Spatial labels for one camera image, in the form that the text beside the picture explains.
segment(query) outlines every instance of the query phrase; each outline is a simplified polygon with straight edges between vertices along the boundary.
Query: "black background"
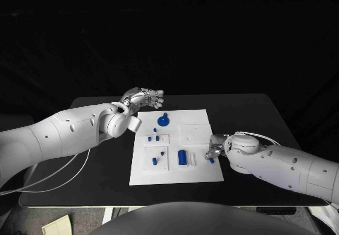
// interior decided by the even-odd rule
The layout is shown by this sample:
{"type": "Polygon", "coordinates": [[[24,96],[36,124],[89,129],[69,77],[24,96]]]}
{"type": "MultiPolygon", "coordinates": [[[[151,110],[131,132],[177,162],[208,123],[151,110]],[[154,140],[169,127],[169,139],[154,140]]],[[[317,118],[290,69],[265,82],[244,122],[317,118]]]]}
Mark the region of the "black background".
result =
{"type": "Polygon", "coordinates": [[[1,8],[0,112],[40,121],[131,87],[264,93],[301,149],[339,162],[337,2],[141,2],[1,8]]]}

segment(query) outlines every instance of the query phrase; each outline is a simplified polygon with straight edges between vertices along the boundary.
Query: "floor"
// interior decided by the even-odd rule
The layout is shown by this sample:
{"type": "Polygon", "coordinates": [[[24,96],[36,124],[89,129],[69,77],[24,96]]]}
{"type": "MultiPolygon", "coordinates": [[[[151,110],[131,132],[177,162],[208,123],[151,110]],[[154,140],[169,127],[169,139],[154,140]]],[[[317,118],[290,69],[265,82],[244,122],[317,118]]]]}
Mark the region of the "floor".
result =
{"type": "MultiPolygon", "coordinates": [[[[128,208],[114,208],[112,218],[127,212],[128,208]]],[[[71,219],[73,235],[88,234],[102,224],[104,208],[23,208],[17,206],[11,210],[3,228],[0,229],[0,234],[13,235],[20,231],[21,235],[42,235],[40,227],[66,214],[71,219]]],[[[297,207],[294,215],[271,216],[296,224],[316,235],[322,234],[303,207],[297,207]]]]}

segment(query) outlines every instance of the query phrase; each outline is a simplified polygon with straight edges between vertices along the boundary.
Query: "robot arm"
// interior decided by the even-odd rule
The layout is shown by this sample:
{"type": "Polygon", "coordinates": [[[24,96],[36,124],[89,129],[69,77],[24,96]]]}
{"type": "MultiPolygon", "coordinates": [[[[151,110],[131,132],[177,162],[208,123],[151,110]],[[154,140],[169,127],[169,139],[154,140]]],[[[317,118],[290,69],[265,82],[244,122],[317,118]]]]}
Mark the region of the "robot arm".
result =
{"type": "Polygon", "coordinates": [[[36,163],[82,153],[127,128],[137,132],[141,121],[133,114],[144,105],[161,107],[163,93],[133,88],[120,102],[63,110],[36,124],[0,132],[0,188],[36,163]]]}
{"type": "Polygon", "coordinates": [[[277,144],[259,145],[258,140],[242,133],[212,135],[209,149],[206,159],[223,155],[239,173],[339,204],[337,163],[277,144]]]}

